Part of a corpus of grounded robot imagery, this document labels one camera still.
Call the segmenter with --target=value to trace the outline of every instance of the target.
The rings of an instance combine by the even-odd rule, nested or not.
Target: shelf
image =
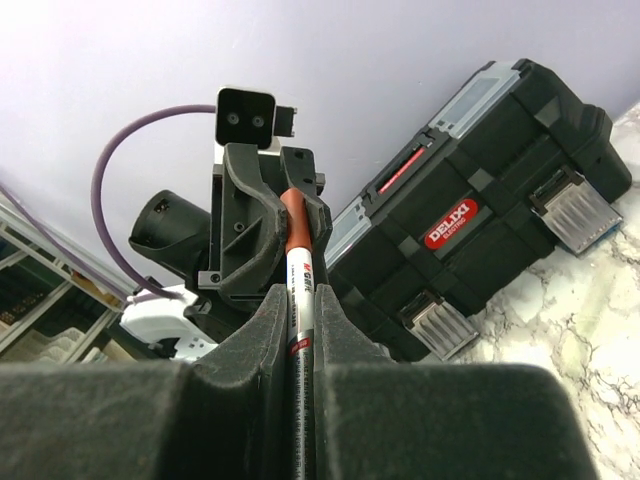
[[[85,293],[102,303],[105,307],[114,311],[122,310],[122,303],[117,298],[113,297],[113,295],[100,292],[93,282],[86,278],[82,278],[77,273],[74,273],[72,269],[61,259],[57,259],[50,254],[46,254],[30,242],[25,243],[28,241],[8,225],[0,224],[0,236],[15,248],[24,252],[28,257],[35,259],[40,264],[44,265],[57,276],[74,283],[80,289],[84,290]]]
[[[86,251],[50,234],[119,289],[133,291]],[[0,195],[0,362],[135,361],[109,333],[124,305],[94,280]]]

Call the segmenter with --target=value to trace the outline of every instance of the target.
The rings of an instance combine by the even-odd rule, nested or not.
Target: metal clip
[[[407,330],[440,360],[448,360],[479,334],[469,319],[444,301],[429,304],[411,320]]]
[[[549,230],[576,255],[622,221],[622,216],[596,189],[580,178],[582,181],[579,184],[568,183],[546,202],[546,213],[540,217]]]

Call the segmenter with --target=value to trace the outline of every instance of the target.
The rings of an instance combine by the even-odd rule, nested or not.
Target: white marble surface
[[[632,189],[622,228],[582,258],[560,249],[499,292],[481,338],[457,361],[518,362],[553,372],[569,392],[603,479],[640,479],[640,104],[612,142]]]

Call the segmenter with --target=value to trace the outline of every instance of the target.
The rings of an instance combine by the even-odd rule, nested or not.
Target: white plastic part
[[[154,297],[147,290],[136,297],[125,308],[120,325],[143,343],[153,344],[167,338],[178,338],[173,360],[194,362],[218,346],[196,325],[184,317],[185,308],[193,305],[198,296],[188,291],[184,285],[167,287],[165,290],[178,292],[179,298]]]
[[[280,144],[280,140],[278,137],[273,137],[271,141],[271,146],[266,150],[260,150],[258,153],[262,155],[280,155],[280,150],[282,149],[282,145]],[[224,147],[216,142],[213,146],[213,163],[217,165],[222,165],[222,159],[224,158]]]
[[[77,328],[68,328],[54,337],[29,330],[2,356],[1,362],[62,363],[83,336]]]

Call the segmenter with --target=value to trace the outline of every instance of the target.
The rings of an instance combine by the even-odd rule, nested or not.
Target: red label
[[[291,350],[289,350],[289,355],[295,354],[298,350],[302,350],[303,348],[307,348],[311,346],[310,338],[303,338],[297,343],[291,345]]]
[[[478,204],[470,198],[465,198],[429,230],[424,237],[425,245],[431,250],[442,248],[469,220],[476,216],[476,213],[478,213]]]

